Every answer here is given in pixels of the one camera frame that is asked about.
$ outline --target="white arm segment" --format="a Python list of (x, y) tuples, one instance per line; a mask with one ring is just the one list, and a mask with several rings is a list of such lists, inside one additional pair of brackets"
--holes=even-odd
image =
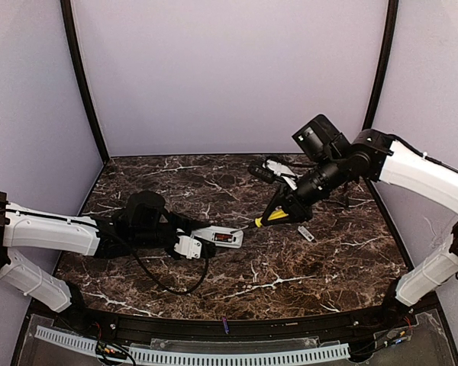
[[(6, 217), (10, 223), (5, 226), (3, 246), (33, 246), (75, 252), (83, 255), (94, 255), (100, 238), (98, 230), (78, 223), (68, 223), (55, 219), (35, 217), (18, 213), (31, 212), (36, 214), (51, 215), (40, 211), (29, 210), (18, 204), (8, 204), (7, 209), (17, 212), (7, 212)], [(65, 219), (83, 221), (95, 225), (89, 217), (69, 217), (54, 215)]]
[(58, 313), (71, 305), (71, 293), (65, 281), (44, 272), (17, 249), (10, 248), (8, 257), (11, 264), (0, 270), (1, 280), (18, 288), (24, 296), (30, 295)]
[(425, 196), (458, 214), (458, 174), (413, 153), (399, 141), (390, 146), (379, 180)]
[(450, 253), (453, 234), (413, 271), (399, 280), (395, 298), (411, 307), (458, 272), (458, 257)]

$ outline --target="small white object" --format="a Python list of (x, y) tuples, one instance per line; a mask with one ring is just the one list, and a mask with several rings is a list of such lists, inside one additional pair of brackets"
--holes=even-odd
[(263, 164), (263, 167), (271, 170), (277, 176), (281, 176), (282, 174), (293, 176), (294, 178), (284, 176), (283, 179), (293, 191), (297, 189), (297, 183), (295, 183), (294, 179), (298, 178), (298, 176), (287, 165), (269, 159), (266, 161), (266, 164)]
[(453, 234), (418, 267), (402, 276), (395, 290), (397, 300), (411, 307), (458, 272), (458, 257), (450, 253), (452, 242)]
[(15, 212), (7, 212), (5, 215), (10, 223), (5, 226), (3, 246), (33, 246), (83, 255), (94, 255), (98, 248), (100, 238), (97, 237), (96, 228), (72, 223), (72, 220), (75, 220), (95, 225), (96, 222), (89, 217), (54, 215), (66, 219), (62, 221), (27, 214), (21, 215), (20, 211), (43, 215), (50, 215), (50, 213), (29, 210), (18, 204), (10, 203), (7, 208)]
[(175, 244), (175, 252), (185, 256), (187, 259), (200, 258), (202, 244), (190, 236), (180, 236), (179, 242)]
[(44, 272), (17, 249), (10, 248), (8, 257), (11, 263), (0, 270), (0, 280), (18, 288), (24, 296), (31, 295), (34, 299), (45, 303), (57, 313), (71, 305), (71, 293), (65, 281)]
[(299, 233), (301, 233), (302, 236), (304, 236), (307, 239), (308, 242), (311, 242), (315, 239), (311, 232), (308, 231), (305, 227), (299, 226), (297, 230)]
[(243, 230), (223, 226), (209, 226), (203, 229), (193, 230), (191, 237), (197, 236), (214, 242), (216, 246), (238, 249), (243, 245)]

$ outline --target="black frame pole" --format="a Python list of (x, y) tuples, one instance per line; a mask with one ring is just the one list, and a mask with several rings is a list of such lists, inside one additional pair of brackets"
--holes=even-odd
[(389, 0), (385, 30), (383, 31), (382, 48), (380, 50), (379, 63), (376, 67), (375, 81), (373, 82), (372, 94), (369, 98), (368, 109), (366, 110), (363, 130), (372, 128), (375, 119), (376, 109), (379, 106), (380, 95), (382, 94), (383, 82), (389, 64), (390, 49), (394, 38), (395, 21), (397, 20), (398, 0)]
[(100, 130), (100, 125), (98, 124), (97, 115), (95, 114), (95, 109), (93, 108), (92, 96), (90, 95), (88, 82), (86, 81), (85, 69), (83, 68), (82, 57), (79, 52), (71, 1), (60, 1), (61, 11), (63, 13), (64, 29), (68, 40), (69, 54), (71, 55), (71, 61), (75, 70), (76, 82), (78, 83), (79, 92), (82, 96), (83, 106), (89, 120), (95, 144), (97, 145), (98, 153), (100, 154), (103, 163), (106, 164), (110, 160), (110, 156), (108, 155), (107, 146), (105, 145), (104, 137), (102, 136), (102, 131)]

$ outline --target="purple wall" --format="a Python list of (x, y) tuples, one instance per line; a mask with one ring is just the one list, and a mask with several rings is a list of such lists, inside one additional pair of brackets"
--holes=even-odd
[(352, 138), (387, 1), (74, 1), (113, 156), (295, 152), (319, 113)]
[[(0, 1), (0, 191), (30, 208), (77, 214), (101, 167), (60, 2)], [(48, 271), (57, 259), (23, 253)], [(28, 303), (0, 282), (0, 366), (10, 364)]]

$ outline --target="marble surface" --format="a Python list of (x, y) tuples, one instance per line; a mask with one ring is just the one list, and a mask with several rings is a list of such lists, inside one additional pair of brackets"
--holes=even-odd
[[(130, 194), (149, 189), (165, 197), (168, 210), (239, 227), (261, 216), (276, 189), (247, 173), (258, 158), (114, 158), (84, 214), (109, 216)], [(285, 158), (306, 162), (304, 156)], [(160, 290), (130, 257), (107, 260), (64, 253), (56, 275), (78, 284), (87, 305), (97, 310), (174, 319), (278, 319), (378, 305), (389, 282), (406, 272), (363, 182), (316, 204), (314, 218), (303, 225), (314, 242), (297, 232), (298, 224), (246, 231), (241, 249), (218, 250), (205, 282), (189, 296)], [(175, 261), (162, 249), (139, 253), (164, 284), (178, 290), (191, 287), (203, 269), (202, 260)]]

